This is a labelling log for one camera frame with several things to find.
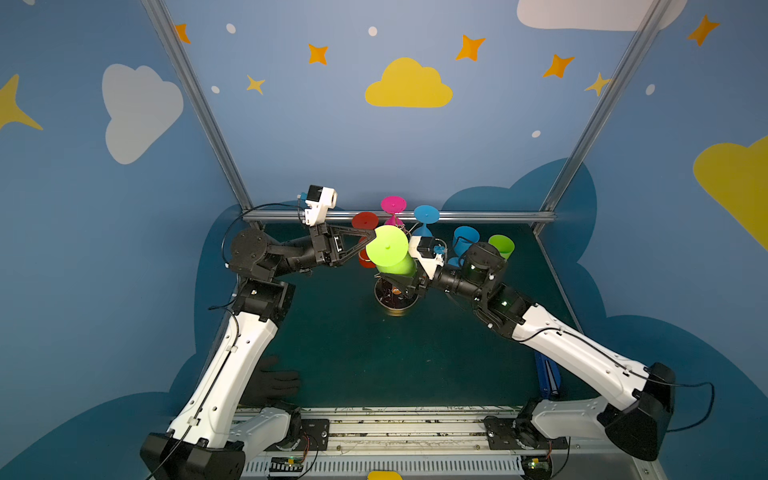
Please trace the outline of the green wine glass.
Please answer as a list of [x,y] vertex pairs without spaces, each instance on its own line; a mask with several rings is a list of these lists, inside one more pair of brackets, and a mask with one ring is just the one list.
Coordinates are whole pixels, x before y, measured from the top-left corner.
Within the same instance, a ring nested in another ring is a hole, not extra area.
[[515,242],[510,237],[502,234],[490,236],[488,243],[498,250],[504,260],[508,260],[516,248]]
[[382,274],[412,276],[415,261],[409,254],[409,239],[397,226],[384,225],[374,230],[375,237],[365,247],[368,258]]

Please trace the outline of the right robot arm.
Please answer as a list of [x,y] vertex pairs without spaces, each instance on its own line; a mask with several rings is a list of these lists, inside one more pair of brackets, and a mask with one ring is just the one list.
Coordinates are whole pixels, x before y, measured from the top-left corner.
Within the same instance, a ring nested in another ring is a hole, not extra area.
[[468,301],[500,337],[527,346],[577,376],[597,394],[582,401],[534,400],[513,422],[527,447],[565,437],[607,440],[624,453],[655,461],[674,412],[674,372],[645,366],[588,338],[503,282],[507,262],[487,242],[472,244],[459,267],[436,252],[434,237],[415,236],[408,254],[416,264],[407,295],[430,288]]

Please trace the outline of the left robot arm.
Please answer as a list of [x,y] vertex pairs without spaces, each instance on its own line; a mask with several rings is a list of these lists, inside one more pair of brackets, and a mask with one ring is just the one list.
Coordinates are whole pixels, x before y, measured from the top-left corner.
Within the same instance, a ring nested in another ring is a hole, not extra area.
[[140,457],[153,479],[238,479],[248,461],[271,447],[303,442],[295,407],[267,406],[240,426],[240,400],[290,308],[295,288],[282,276],[356,258],[371,230],[321,223],[305,237],[278,242],[257,226],[231,242],[230,270],[242,282],[215,355],[182,411],[164,433],[145,439]]

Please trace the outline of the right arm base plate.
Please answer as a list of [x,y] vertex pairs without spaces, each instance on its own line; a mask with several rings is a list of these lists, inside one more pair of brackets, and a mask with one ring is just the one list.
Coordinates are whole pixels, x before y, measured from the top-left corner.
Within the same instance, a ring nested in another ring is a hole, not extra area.
[[546,439],[531,426],[518,426],[517,420],[486,416],[483,421],[491,450],[566,450],[566,437]]

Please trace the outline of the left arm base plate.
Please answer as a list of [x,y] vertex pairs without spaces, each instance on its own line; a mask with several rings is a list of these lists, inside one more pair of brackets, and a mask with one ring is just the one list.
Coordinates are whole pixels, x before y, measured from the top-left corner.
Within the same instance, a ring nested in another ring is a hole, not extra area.
[[328,419],[292,420],[286,438],[278,444],[282,451],[326,451],[330,439]]

